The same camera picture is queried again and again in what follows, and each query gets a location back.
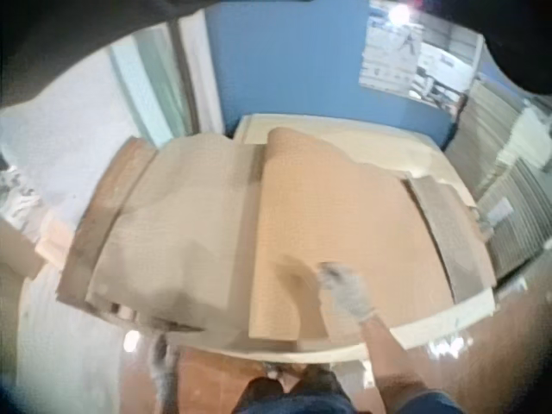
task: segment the poster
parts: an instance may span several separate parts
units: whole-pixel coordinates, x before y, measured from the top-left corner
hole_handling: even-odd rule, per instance
[[[423,26],[396,26],[386,18],[370,16],[362,53],[359,83],[369,88],[408,95],[416,74]]]

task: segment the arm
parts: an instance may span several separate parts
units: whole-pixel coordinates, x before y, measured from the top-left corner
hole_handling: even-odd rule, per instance
[[[373,377],[387,412],[393,412],[428,389],[406,351],[379,316],[368,318],[360,326],[372,362]]]
[[[427,390],[403,347],[377,315],[366,295],[364,280],[348,267],[323,263],[318,273],[321,287],[331,290],[336,304],[359,323],[373,376],[387,412]]]
[[[149,370],[157,390],[155,414],[178,414],[178,384],[176,372],[179,353],[170,349],[163,334],[154,338],[149,350]]]

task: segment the hand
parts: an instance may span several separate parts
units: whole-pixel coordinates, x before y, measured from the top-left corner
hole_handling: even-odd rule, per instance
[[[320,286],[331,291],[336,304],[358,323],[366,321],[375,313],[364,279],[349,267],[340,263],[321,263],[317,277]]]
[[[157,335],[149,349],[148,362],[149,372],[157,388],[157,399],[162,403],[176,399],[178,361],[178,350],[168,347],[165,334]]]

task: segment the paper sheet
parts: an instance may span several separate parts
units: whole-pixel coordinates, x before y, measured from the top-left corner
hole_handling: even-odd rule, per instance
[[[167,144],[117,218],[89,292],[149,317],[247,330],[263,156],[222,135]]]
[[[354,163],[326,142],[275,129],[263,171],[251,337],[352,332],[351,321],[324,292],[319,295],[315,271],[322,261],[340,261],[363,274],[390,326],[453,304],[431,235],[400,180]]]

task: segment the forearm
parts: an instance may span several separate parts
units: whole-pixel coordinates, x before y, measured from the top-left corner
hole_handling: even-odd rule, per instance
[[[176,373],[163,378],[162,384],[158,384],[157,388],[155,414],[178,414],[178,377]]]
[[[361,323],[361,333],[387,412],[392,412],[411,396],[427,390],[410,357],[379,316]]]

